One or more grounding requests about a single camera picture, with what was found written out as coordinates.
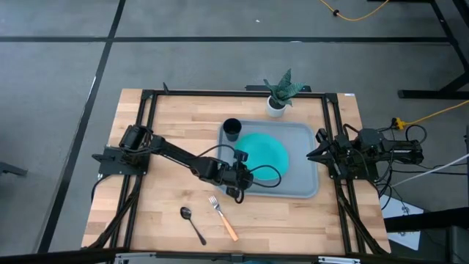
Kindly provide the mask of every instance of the gray tray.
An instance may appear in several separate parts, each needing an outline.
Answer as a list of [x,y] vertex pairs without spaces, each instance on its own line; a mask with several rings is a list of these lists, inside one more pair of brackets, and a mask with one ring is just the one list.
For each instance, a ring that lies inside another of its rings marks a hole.
[[[282,176],[281,184],[275,188],[265,188],[252,185],[245,194],[263,195],[271,197],[309,198],[314,196],[319,189],[317,177],[317,165],[308,161],[306,154],[315,149],[313,130],[307,125],[297,122],[275,122],[263,120],[240,120],[243,128],[240,132],[240,140],[250,133],[267,133],[282,143],[288,152],[289,168]],[[218,143],[235,146],[236,142],[230,142],[226,138],[223,128],[218,129]],[[233,151],[228,147],[219,147],[217,158],[232,163]],[[274,185],[277,180],[256,180],[265,185]]]

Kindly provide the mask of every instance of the white pot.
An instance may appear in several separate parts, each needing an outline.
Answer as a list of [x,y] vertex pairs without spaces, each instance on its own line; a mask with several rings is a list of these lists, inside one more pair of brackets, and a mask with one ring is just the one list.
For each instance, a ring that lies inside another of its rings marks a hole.
[[271,117],[281,117],[284,115],[285,109],[287,108],[287,105],[285,105],[282,109],[275,109],[269,104],[271,96],[267,98],[267,106],[265,107],[265,111],[269,114]]

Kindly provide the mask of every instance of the spoon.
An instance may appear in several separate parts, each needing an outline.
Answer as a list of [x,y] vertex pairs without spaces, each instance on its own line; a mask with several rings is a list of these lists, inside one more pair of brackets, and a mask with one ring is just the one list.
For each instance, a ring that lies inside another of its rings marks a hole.
[[193,225],[192,221],[191,221],[191,215],[192,215],[192,212],[191,212],[191,209],[189,208],[185,208],[185,207],[181,207],[181,216],[185,219],[185,220],[189,220],[189,222],[192,224],[192,227],[193,229],[196,231],[197,235],[199,236],[199,239],[200,239],[200,243],[202,243],[202,245],[206,245],[207,242],[206,240],[202,237],[202,235],[200,235],[199,231],[196,229],[196,226]]

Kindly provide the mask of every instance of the orange handle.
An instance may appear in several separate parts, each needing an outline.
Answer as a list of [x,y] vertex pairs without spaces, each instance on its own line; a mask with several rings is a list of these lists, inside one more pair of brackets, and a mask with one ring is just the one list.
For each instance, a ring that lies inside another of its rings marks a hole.
[[233,230],[233,227],[231,226],[231,224],[229,224],[228,220],[226,220],[225,216],[223,215],[220,215],[220,216],[221,216],[221,219],[223,220],[223,223],[225,224],[225,227],[228,229],[229,235],[231,235],[231,237],[233,238],[233,241],[236,242],[238,238],[237,238],[235,231]]

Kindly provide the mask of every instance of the turquoise plate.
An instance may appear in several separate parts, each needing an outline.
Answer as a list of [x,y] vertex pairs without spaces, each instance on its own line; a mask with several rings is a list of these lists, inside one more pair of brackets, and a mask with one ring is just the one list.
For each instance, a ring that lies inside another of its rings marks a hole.
[[[237,150],[242,150],[249,154],[248,160],[244,163],[248,169],[254,169],[261,165],[271,165],[275,167],[281,176],[288,170],[288,152],[285,147],[272,136],[266,133],[252,133],[244,136],[234,146]],[[258,180],[275,180],[277,173],[269,168],[260,168],[253,171],[253,176]]]

